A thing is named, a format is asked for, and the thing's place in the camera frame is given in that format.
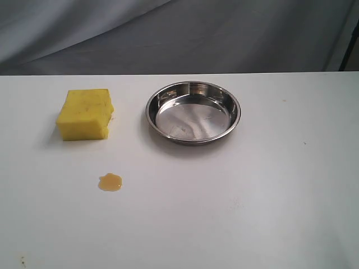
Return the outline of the yellow sponge block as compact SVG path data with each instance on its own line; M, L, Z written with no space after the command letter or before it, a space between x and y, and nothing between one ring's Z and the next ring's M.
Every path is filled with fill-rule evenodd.
M69 90L56 125L64 141L103 140L113 112L108 89Z

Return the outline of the orange liquid spill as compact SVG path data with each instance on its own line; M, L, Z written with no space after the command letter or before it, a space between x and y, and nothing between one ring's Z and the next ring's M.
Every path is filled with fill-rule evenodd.
M104 176L99 177L98 188L107 191L115 192L120 190L122 187L122 178L119 175L108 173Z

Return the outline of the round stainless steel dish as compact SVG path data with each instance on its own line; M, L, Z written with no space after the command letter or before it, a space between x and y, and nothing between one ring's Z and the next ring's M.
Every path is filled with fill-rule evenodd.
M163 138L199 146L229 135L241 119L241 106L228 90L202 81L181 81L155 92L145 116Z

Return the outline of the grey backdrop cloth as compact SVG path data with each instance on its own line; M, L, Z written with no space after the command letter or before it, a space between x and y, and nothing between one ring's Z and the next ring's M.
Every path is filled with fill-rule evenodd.
M357 1L2 1L2 75L336 71Z

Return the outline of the black stand pole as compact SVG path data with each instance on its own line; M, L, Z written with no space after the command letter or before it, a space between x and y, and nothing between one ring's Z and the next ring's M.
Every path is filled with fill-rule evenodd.
M350 39L350 41L348 43L348 47L346 49L346 52L344 54L344 57L343 57L343 59L341 61L339 69L338 69L339 72L342 72L342 71L344 71L346 69L346 66L347 66L347 63L349 61L349 58L350 58L350 56L352 54L352 51L353 51L353 49L355 47L356 41L358 39L358 24L359 24L359 22L356 23L356 26L352 31L351 39Z

